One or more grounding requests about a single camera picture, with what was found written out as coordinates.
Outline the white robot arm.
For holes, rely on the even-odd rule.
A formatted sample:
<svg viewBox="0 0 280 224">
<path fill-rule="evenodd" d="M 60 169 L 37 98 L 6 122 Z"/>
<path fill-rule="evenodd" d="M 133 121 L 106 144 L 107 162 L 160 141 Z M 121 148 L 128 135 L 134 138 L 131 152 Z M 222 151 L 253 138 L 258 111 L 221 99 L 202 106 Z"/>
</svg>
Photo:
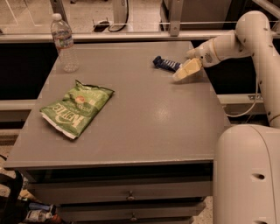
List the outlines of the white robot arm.
<svg viewBox="0 0 280 224">
<path fill-rule="evenodd" d="M 250 57 L 261 120 L 221 134 L 213 159 L 213 224 L 280 224 L 280 55 L 267 16 L 243 14 L 233 30 L 187 52 L 175 81 L 223 60 Z"/>
</svg>

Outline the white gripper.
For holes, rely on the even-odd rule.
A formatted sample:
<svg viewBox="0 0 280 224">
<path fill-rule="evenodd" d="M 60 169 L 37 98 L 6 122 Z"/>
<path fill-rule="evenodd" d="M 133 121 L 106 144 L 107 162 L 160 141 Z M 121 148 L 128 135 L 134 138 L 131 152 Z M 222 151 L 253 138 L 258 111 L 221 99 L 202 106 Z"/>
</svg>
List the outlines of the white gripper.
<svg viewBox="0 0 280 224">
<path fill-rule="evenodd" d="M 214 41 L 212 39 L 202 43 L 195 49 L 187 51 L 186 57 L 189 60 L 182 64 L 172 76 L 175 81 L 181 81 L 187 76 L 197 73 L 202 66 L 213 67 L 221 62 L 214 50 Z"/>
</svg>

